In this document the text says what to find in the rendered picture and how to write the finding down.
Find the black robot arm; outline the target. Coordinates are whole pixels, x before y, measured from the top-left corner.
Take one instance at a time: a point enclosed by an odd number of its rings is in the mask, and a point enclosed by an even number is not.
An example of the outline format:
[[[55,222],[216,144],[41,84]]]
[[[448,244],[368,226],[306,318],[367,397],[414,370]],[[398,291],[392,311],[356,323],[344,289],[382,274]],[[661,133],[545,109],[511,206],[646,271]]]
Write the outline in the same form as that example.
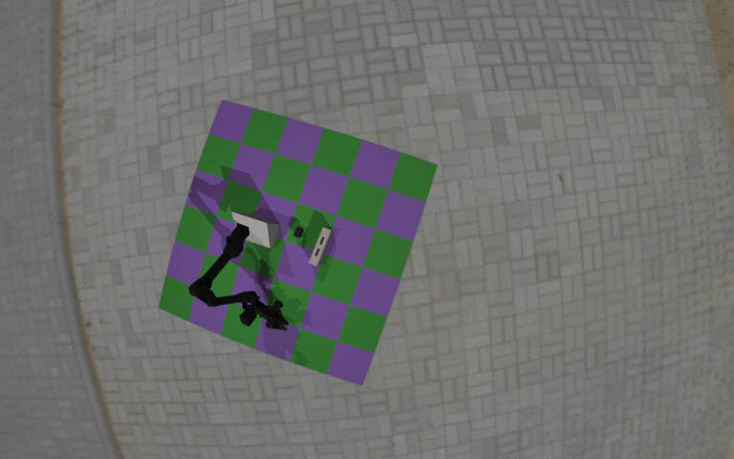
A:
[[[213,279],[228,263],[230,258],[239,257],[239,254],[242,252],[245,240],[248,236],[248,227],[237,223],[237,227],[233,230],[231,236],[226,238],[227,245],[224,248],[224,252],[222,253],[222,255],[217,259],[215,263],[213,263],[209,270],[205,272],[203,277],[197,279],[193,284],[189,286],[189,292],[192,296],[196,296],[209,307],[243,302],[243,310],[246,310],[239,316],[239,318],[243,324],[250,326],[252,322],[257,318],[256,314],[259,314],[262,311],[263,307],[266,305],[258,300],[260,296],[256,296],[256,293],[254,291],[250,291],[241,292],[238,295],[216,297],[215,294],[210,290]],[[251,303],[251,305],[248,305],[248,303]]]

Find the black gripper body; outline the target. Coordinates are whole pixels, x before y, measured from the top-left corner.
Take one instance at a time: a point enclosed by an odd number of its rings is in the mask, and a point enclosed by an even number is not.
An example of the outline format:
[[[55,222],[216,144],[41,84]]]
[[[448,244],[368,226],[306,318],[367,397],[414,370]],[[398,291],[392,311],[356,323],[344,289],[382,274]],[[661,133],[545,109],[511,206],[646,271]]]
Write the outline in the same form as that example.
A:
[[[259,316],[267,320],[266,327],[270,328],[276,321],[277,317],[280,315],[281,310],[276,310],[276,312],[274,311],[275,313],[273,314],[268,306],[265,305],[263,307],[262,311],[259,313]]]

